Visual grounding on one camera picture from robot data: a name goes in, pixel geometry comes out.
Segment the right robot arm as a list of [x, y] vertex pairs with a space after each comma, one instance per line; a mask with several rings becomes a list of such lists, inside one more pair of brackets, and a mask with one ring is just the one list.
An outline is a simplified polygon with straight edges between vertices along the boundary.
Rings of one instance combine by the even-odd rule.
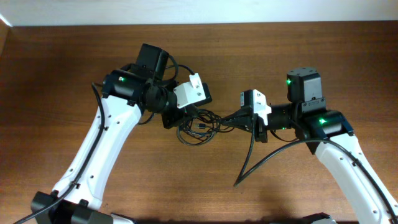
[[238, 186], [278, 153], [306, 144], [311, 154], [329, 170], [360, 223], [397, 223], [397, 201], [366, 159], [353, 127], [337, 110], [328, 110], [316, 68], [299, 67], [287, 72], [288, 103], [271, 105], [265, 94], [246, 90], [240, 109], [222, 120], [227, 127], [251, 133], [251, 142], [267, 142], [268, 133], [294, 129], [296, 138], [248, 168], [243, 165]]

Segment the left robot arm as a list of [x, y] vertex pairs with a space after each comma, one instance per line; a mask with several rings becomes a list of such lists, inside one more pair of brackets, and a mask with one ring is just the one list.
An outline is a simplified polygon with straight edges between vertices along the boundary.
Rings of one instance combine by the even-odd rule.
[[178, 126], [198, 102], [209, 99], [207, 84], [198, 73], [179, 84], [164, 80], [174, 58], [153, 45], [143, 44], [137, 60], [113, 70], [94, 94], [95, 119], [77, 155], [50, 194], [37, 192], [32, 214], [20, 220], [37, 223], [133, 223], [124, 215], [100, 212], [108, 177], [125, 140], [145, 111], [160, 114], [164, 128]]

